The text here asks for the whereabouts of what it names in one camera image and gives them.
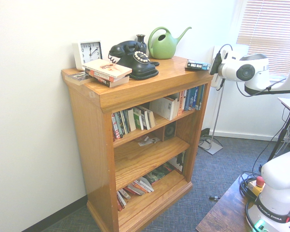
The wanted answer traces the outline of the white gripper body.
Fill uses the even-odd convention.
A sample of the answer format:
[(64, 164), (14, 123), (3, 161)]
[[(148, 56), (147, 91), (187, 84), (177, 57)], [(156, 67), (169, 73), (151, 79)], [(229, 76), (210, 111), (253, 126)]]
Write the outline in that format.
[(212, 60), (212, 87), (221, 88), (232, 75), (232, 51), (218, 51)]

